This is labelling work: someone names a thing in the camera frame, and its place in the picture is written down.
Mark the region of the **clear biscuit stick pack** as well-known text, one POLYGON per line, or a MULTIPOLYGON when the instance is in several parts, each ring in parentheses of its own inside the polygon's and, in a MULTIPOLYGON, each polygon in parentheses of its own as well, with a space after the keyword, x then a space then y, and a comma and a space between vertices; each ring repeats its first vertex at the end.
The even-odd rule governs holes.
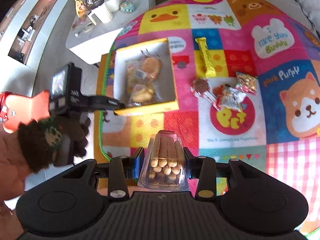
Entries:
POLYGON ((150 139, 138 186, 149 190, 189 190, 184 150, 175 132, 161 130, 150 139))

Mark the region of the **yellow cardboard box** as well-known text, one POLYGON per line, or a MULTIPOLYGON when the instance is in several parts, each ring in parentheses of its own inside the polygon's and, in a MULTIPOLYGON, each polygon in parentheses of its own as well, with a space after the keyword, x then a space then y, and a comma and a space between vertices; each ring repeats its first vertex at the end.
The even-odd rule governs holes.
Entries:
POLYGON ((113 97, 124 104, 117 115, 135 116, 179 109, 167 38, 116 50, 113 97))

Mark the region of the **chocolate swirl lollipop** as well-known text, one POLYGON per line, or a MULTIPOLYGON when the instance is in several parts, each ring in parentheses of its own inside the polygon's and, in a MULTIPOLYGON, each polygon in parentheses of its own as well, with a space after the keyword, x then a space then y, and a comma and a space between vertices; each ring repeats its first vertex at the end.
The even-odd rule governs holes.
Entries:
POLYGON ((208 100, 217 111, 220 110, 217 103, 217 97, 210 92, 210 86, 207 79, 193 80, 190 85, 190 91, 195 97, 208 100))

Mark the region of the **small ball biscuit bag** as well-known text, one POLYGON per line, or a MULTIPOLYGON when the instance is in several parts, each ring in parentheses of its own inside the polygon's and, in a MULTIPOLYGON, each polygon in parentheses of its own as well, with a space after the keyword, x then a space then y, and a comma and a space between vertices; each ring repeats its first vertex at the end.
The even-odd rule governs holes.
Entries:
POLYGON ((257 93, 258 79, 245 73, 236 72, 238 80, 235 88, 241 92, 255 95, 257 93))

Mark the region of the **yellow wafer bar wrapper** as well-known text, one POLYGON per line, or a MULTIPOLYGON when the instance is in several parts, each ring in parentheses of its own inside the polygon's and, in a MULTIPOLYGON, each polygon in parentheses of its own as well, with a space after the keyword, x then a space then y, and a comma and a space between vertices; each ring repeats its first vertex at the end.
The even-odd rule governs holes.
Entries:
POLYGON ((207 41, 205 37, 195 38, 195 42, 198 44, 203 62, 205 67, 205 75, 206 77, 216 77, 216 70, 214 68, 214 63, 211 58, 209 49, 207 47, 207 41))

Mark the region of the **bread in clear bag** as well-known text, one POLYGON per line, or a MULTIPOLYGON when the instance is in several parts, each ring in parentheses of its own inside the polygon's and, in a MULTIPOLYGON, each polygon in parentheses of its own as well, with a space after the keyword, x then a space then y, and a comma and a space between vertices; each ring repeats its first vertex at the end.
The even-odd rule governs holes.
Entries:
POLYGON ((128 108, 160 103, 159 74, 162 62, 158 55, 143 54, 138 59, 127 60, 126 94, 128 108))

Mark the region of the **white tv cabinet shelf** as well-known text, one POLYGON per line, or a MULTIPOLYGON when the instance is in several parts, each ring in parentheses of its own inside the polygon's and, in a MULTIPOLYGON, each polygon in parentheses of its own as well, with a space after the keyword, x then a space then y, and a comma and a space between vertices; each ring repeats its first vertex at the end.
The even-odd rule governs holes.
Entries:
POLYGON ((17 0, 1 22, 1 54, 37 71, 52 29, 68 0, 17 0))

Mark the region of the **silver wrapped snack packet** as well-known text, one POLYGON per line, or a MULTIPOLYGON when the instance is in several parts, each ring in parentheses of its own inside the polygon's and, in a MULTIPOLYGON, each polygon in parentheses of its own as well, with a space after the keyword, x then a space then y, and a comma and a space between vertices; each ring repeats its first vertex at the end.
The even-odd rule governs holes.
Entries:
POLYGON ((245 100, 246 94, 233 87, 224 85, 221 95, 217 101, 220 110, 228 108, 234 111, 242 112, 242 102, 245 100))

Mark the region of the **white mug on table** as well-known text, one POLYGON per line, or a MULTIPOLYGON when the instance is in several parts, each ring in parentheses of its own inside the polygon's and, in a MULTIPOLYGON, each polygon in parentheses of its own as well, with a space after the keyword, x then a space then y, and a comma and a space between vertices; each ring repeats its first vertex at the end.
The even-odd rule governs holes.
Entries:
POLYGON ((103 24, 107 24, 112 21, 113 15, 110 12, 109 8, 107 7, 106 3, 102 3, 102 5, 95 7, 91 10, 91 12, 88 15, 88 18, 90 21, 97 25, 97 22, 93 16, 96 16, 96 18, 99 19, 100 22, 103 24))

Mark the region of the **white low table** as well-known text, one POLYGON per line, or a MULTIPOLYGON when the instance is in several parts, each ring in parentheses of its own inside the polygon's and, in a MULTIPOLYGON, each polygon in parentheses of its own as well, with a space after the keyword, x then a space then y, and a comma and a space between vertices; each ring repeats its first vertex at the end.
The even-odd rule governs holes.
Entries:
POLYGON ((107 54, 121 31, 129 23, 155 6, 155 0, 106 0, 104 4, 89 12, 83 22, 76 17, 68 34, 66 48, 87 64, 100 62, 107 54), (132 2, 135 10, 131 13, 115 11, 115 3, 132 2))

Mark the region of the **green patterned round tin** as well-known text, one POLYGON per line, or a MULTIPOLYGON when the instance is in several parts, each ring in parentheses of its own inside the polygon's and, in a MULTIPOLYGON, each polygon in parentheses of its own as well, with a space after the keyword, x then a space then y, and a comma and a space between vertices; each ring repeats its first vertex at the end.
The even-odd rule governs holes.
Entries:
POLYGON ((135 5, 130 1, 125 1, 120 5, 120 11, 125 14, 131 14, 135 11, 135 5))

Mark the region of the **colourful cartoon play mat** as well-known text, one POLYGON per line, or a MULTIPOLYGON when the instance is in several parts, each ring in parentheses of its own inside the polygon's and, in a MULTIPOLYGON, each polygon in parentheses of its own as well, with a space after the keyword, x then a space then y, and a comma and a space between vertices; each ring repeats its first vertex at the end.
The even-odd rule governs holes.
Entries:
POLYGON ((106 159, 131 155, 164 129, 193 155, 238 158, 301 192, 309 204, 300 230, 319 239, 319 39, 265 0, 170 0, 121 31, 101 63, 98 92, 113 97, 116 50, 167 38, 179 109, 122 116, 101 113, 95 150, 106 159), (206 77, 195 38, 205 37, 216 70, 206 77), (219 99, 236 72, 258 79, 242 112, 217 111, 190 85, 207 79, 219 99))

